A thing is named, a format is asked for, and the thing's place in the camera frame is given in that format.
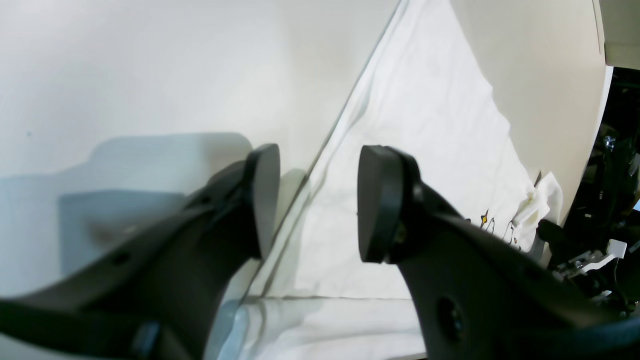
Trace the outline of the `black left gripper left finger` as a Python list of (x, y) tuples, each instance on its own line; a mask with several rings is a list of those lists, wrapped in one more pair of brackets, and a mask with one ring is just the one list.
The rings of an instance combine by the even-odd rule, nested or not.
[(233, 276), (274, 244), (280, 159), (259, 146), (96, 262), (3, 298), (1, 333), (98, 359), (201, 360)]

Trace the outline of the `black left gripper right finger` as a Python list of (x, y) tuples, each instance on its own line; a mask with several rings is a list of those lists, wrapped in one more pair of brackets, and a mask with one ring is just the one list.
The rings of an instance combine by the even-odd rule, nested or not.
[(399, 269), (428, 360), (637, 360), (639, 319), (578, 290), (466, 221), (416, 160), (365, 145), (358, 162), (362, 262)]

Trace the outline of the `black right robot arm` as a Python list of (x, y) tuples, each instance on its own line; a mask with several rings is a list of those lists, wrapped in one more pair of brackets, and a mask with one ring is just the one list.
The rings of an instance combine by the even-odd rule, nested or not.
[(622, 317), (639, 305), (639, 71), (616, 67), (563, 225), (543, 220), (547, 269)]

